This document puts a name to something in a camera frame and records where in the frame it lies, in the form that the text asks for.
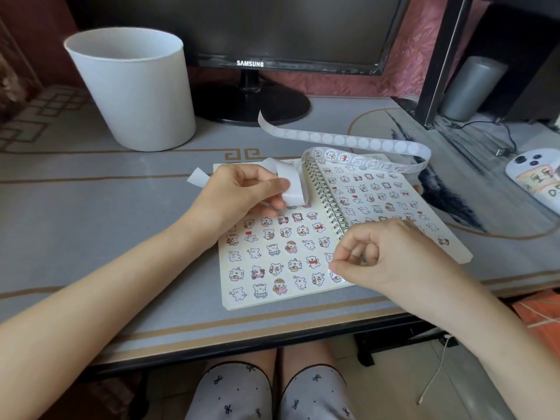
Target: samsung monitor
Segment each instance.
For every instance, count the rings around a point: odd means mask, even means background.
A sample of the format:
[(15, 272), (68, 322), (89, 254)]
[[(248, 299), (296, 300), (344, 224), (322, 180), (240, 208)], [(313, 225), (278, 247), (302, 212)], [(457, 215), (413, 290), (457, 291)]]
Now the samsung monitor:
[(80, 29), (136, 26), (179, 36), (189, 66), (239, 68), (238, 82), (195, 86), (195, 113), (275, 125), (310, 110), (261, 70), (381, 75), (410, 0), (67, 0)]

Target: patterned shorts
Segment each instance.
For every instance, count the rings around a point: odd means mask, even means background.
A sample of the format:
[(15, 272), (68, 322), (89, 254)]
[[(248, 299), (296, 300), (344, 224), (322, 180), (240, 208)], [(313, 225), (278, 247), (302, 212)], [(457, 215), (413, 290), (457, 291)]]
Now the patterned shorts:
[(272, 414), (272, 390), (258, 367), (226, 362), (200, 379), (185, 420), (355, 420), (346, 383), (331, 366), (316, 365), (296, 374)]

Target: monitor stand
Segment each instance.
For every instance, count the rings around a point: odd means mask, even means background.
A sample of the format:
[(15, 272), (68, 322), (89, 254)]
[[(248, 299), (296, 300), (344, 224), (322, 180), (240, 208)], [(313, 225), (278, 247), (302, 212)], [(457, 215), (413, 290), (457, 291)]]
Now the monitor stand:
[(242, 69), (239, 84), (209, 82), (192, 90), (194, 113), (201, 118), (224, 124), (259, 126), (264, 119), (274, 125), (303, 118), (311, 109), (309, 99), (285, 85), (261, 80), (259, 71)]

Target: hand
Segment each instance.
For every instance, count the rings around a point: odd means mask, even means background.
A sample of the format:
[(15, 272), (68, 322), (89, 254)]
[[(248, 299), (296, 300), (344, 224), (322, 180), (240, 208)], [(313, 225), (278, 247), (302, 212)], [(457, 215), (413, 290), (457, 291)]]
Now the hand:
[(185, 214), (197, 230), (208, 236), (211, 244), (250, 210), (255, 214), (276, 217), (276, 209), (286, 203), (281, 193), (290, 182), (259, 165), (238, 163), (221, 165), (206, 183), (200, 195)]
[[(362, 254), (367, 265), (360, 265)], [(468, 291), (489, 296), (414, 224), (400, 219), (351, 227), (338, 243), (329, 268), (431, 323), (440, 323)]]

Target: spiral binding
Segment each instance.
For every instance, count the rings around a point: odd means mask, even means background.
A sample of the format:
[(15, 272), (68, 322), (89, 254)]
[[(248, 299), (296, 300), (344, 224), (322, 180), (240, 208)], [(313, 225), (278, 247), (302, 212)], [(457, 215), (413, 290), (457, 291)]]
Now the spiral binding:
[(329, 216), (330, 223), (334, 227), (334, 231), (337, 233), (338, 238), (342, 239), (342, 236), (344, 236), (350, 227), (348, 227), (340, 207), (334, 201), (334, 197), (325, 182), (323, 174), (321, 174), (319, 167), (311, 158), (308, 158), (304, 162), (304, 166), (309, 173), (309, 177), (312, 180), (311, 182), (313, 183), (315, 190), (317, 190), (319, 198), (323, 202), (323, 206)]

